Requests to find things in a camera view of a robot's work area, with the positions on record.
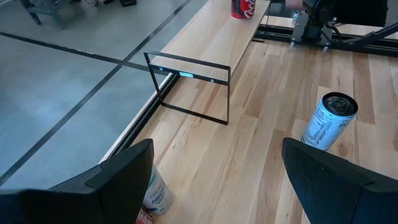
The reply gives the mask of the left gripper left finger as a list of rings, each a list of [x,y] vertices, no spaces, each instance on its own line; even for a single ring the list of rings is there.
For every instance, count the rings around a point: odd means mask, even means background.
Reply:
[[[135,223],[154,159],[152,139],[47,190],[1,191],[1,223]]]

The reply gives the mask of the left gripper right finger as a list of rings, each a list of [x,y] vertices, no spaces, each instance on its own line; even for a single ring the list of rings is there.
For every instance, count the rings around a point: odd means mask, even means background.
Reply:
[[[282,158],[310,223],[397,223],[397,180],[293,138]]]

